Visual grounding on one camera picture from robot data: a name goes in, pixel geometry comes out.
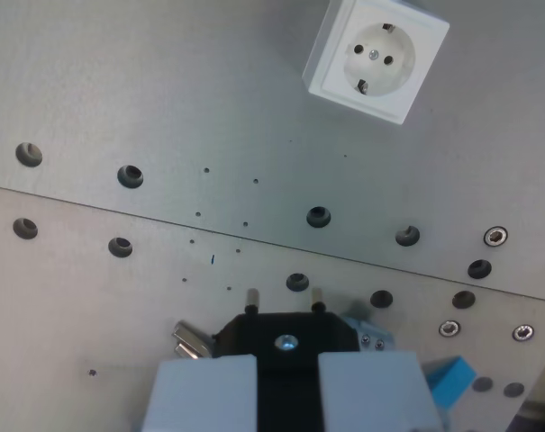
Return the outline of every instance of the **hole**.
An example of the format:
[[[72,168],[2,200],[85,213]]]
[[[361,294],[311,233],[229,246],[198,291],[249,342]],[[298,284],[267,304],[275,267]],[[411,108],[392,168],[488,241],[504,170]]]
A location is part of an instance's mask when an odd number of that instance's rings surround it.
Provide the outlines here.
[[[490,389],[492,389],[493,381],[492,378],[488,378],[487,376],[481,376],[479,378],[476,378],[474,382],[472,383],[472,390],[475,392],[488,392]]]
[[[116,237],[108,243],[108,250],[117,258],[126,258],[132,253],[132,244],[125,238]]]
[[[330,223],[332,216],[326,207],[314,207],[306,215],[308,225],[314,228],[324,228]]]
[[[470,291],[461,291],[452,297],[452,306],[456,309],[468,309],[477,300],[476,295]]]
[[[310,282],[308,281],[308,277],[302,273],[291,274],[286,279],[286,287],[295,293],[304,291],[306,288],[308,288],[309,284]]]
[[[124,187],[136,189],[144,183],[144,175],[136,166],[125,165],[118,170],[118,181]]]
[[[400,246],[408,248],[409,246],[418,243],[418,240],[420,240],[420,231],[416,227],[410,225],[407,229],[397,231],[395,240]]]
[[[375,308],[384,309],[392,304],[393,296],[389,291],[376,291],[370,297],[370,304]]]
[[[524,393],[524,385],[519,382],[511,382],[504,387],[504,396],[507,398],[517,398]]]
[[[30,142],[23,142],[16,147],[16,158],[22,165],[34,168],[41,164],[42,154],[35,145]]]
[[[274,345],[281,351],[292,351],[298,347],[298,339],[296,336],[282,335],[276,338]]]
[[[473,279],[483,279],[492,272],[492,265],[485,259],[478,259],[468,266],[468,275]]]
[[[16,219],[12,228],[14,229],[16,236],[20,239],[31,240],[38,235],[38,227],[29,219]]]

